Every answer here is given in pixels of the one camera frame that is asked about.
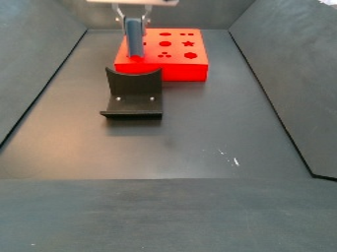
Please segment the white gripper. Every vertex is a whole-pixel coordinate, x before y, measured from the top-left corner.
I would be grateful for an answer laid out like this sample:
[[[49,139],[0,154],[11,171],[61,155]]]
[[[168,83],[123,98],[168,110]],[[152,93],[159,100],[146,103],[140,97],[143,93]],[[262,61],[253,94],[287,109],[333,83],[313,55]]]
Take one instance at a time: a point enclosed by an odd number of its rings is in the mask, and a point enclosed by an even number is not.
[[[130,4],[130,5],[144,5],[144,14],[142,15],[142,23],[146,26],[150,22],[150,14],[152,10],[152,6],[176,6],[179,0],[86,0],[92,3],[112,3],[112,10],[116,14],[116,22],[120,24],[124,23],[124,13],[120,9],[119,4]]]

